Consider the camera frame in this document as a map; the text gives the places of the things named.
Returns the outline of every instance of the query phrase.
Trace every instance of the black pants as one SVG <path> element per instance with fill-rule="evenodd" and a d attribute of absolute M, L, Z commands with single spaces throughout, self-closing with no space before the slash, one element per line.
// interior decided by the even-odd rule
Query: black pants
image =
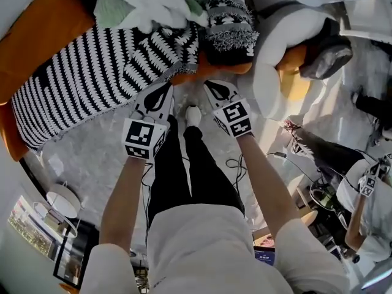
<path fill-rule="evenodd" d="M 291 134 L 295 143 L 301 147 L 308 158 L 314 161 L 327 182 L 336 190 L 342 181 L 341 175 L 336 172 L 346 175 L 357 161 L 364 159 L 358 151 L 325 141 L 302 127 L 292 130 Z"/>
<path fill-rule="evenodd" d="M 233 206 L 244 213 L 244 206 L 236 189 L 216 165 L 202 141 L 202 132 L 195 126 L 188 127 L 184 133 L 190 162 L 192 195 L 190 194 L 179 146 L 178 124 L 173 116 L 169 116 L 168 121 L 170 131 L 155 157 L 155 180 L 148 206 L 148 227 L 156 214 L 181 205 L 205 203 Z"/>
<path fill-rule="evenodd" d="M 387 100 L 380 100 L 374 97 L 359 95 L 356 100 L 355 106 L 375 116 L 380 120 L 380 124 L 385 129 L 392 128 L 392 103 Z"/>

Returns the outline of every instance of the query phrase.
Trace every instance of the white sneaker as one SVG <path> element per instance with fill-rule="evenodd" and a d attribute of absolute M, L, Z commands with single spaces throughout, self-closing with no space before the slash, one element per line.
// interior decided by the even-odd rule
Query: white sneaker
<path fill-rule="evenodd" d="M 200 121 L 202 120 L 202 113 L 199 109 L 199 107 L 193 105 L 189 106 L 186 110 L 186 126 L 196 126 L 200 124 Z"/>

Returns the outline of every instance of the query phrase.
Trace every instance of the marble floor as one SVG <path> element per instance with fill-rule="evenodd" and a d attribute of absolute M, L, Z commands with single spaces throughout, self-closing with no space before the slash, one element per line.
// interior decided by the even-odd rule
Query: marble floor
<path fill-rule="evenodd" d="M 390 72 L 389 57 L 368 40 L 352 39 L 354 58 L 345 67 L 343 81 L 334 86 L 327 97 L 315 105 L 303 116 L 304 126 L 325 140 L 342 145 L 365 149 L 368 137 L 372 132 L 371 117 L 357 110 L 350 101 L 351 92 L 363 85 L 367 94 L 381 97 L 385 90 Z M 228 75 L 216 75 L 216 78 L 231 81 Z M 237 159 L 239 148 L 234 140 L 219 130 L 211 116 L 211 106 L 205 96 L 202 81 L 185 84 L 175 88 L 176 112 L 179 119 L 180 133 L 184 131 L 184 111 L 189 104 L 198 104 L 203 113 L 200 128 L 204 141 L 216 159 L 218 166 L 231 181 L 235 181 L 237 169 L 226 166 L 227 159 Z M 80 217 L 94 225 L 100 225 L 105 204 L 113 190 L 121 172 L 126 155 L 121 146 L 121 132 L 124 118 L 130 115 L 132 104 L 100 115 L 73 130 L 58 141 L 48 142 L 41 154 L 28 153 L 25 157 L 33 174 L 41 182 L 45 190 L 54 183 L 66 182 L 78 195 L 83 209 Z M 260 115 L 252 115 L 255 136 L 260 141 L 264 152 L 283 149 L 280 136 L 284 134 L 279 123 L 264 119 Z M 180 138 L 183 155 L 184 139 Z M 381 148 L 370 149 L 373 153 L 392 150 L 392 143 L 382 143 Z M 308 165 L 308 162 L 297 164 Z M 286 183 L 289 183 L 298 172 L 291 164 L 282 160 L 271 159 L 274 167 Z M 152 184 L 154 169 L 146 175 L 145 184 Z M 251 190 L 249 178 L 246 176 L 239 184 L 239 191 L 244 205 L 250 229 L 265 226 L 255 197 Z M 146 216 L 145 206 L 148 200 L 148 188 L 143 188 L 140 196 L 138 217 L 132 249 L 145 253 Z"/>

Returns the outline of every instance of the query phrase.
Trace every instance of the black and white striped cushion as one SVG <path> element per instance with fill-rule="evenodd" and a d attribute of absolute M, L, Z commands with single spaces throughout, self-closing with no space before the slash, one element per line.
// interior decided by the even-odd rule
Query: black and white striped cushion
<path fill-rule="evenodd" d="M 94 26 L 40 66 L 13 95 L 20 135 L 37 151 L 53 137 L 130 102 L 155 81 L 179 70 L 195 72 L 197 56 L 195 24 L 160 28 L 151 35 Z"/>

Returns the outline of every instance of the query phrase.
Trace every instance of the white shirt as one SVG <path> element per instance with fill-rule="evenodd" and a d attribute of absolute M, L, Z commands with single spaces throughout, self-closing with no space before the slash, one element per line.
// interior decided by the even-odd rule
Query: white shirt
<path fill-rule="evenodd" d="M 185 205 L 155 216 L 148 235 L 150 293 L 348 293 L 341 263 L 301 220 L 276 236 L 274 267 L 255 259 L 252 235 L 231 206 Z M 103 244 L 90 255 L 81 294 L 136 294 L 128 254 Z"/>
<path fill-rule="evenodd" d="M 370 164 L 366 160 L 359 160 L 346 174 L 353 186 L 366 172 Z M 342 206 L 354 212 L 360 194 L 343 179 L 337 192 L 337 199 Z M 373 194 L 366 199 L 361 217 L 360 232 L 366 239 L 358 250 L 359 255 L 365 255 L 380 262 L 387 259 L 391 253 L 392 242 L 392 187 L 378 179 Z"/>

